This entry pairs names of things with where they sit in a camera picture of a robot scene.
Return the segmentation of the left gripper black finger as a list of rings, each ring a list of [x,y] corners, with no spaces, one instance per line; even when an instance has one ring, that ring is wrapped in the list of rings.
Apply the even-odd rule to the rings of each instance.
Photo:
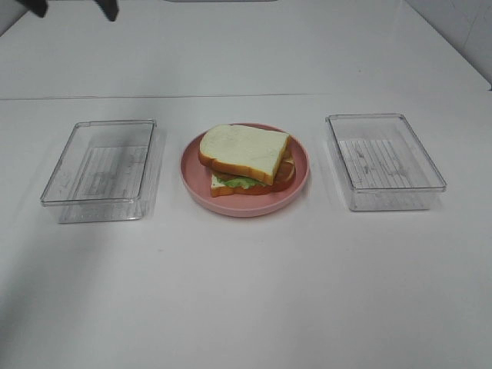
[[[117,18],[117,0],[95,0],[107,20],[114,22]]]
[[[21,0],[21,4],[39,18],[44,18],[47,12],[46,0]]]

